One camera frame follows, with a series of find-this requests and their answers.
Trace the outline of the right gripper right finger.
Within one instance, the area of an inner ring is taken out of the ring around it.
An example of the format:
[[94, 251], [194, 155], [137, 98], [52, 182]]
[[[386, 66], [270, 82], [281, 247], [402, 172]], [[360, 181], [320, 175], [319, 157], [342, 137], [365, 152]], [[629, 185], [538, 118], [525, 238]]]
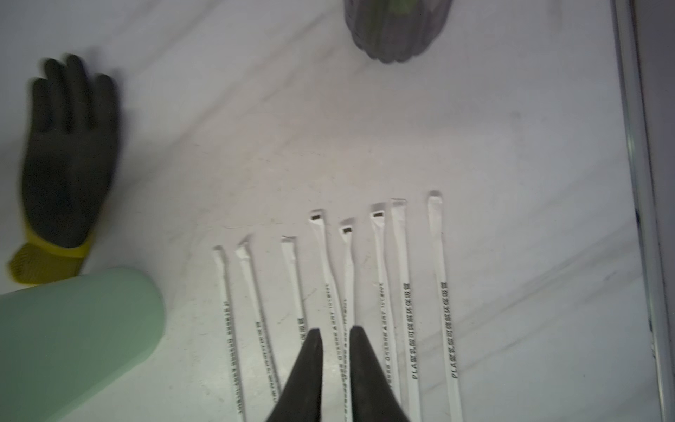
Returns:
[[408, 422], [361, 326], [349, 335], [353, 421]]

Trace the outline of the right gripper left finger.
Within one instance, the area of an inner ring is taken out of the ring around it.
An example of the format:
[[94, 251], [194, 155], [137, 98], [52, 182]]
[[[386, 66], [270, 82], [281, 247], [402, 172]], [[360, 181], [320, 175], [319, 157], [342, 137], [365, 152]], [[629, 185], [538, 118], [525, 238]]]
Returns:
[[279, 401], [267, 422], [321, 420], [323, 341], [320, 330], [308, 331]]

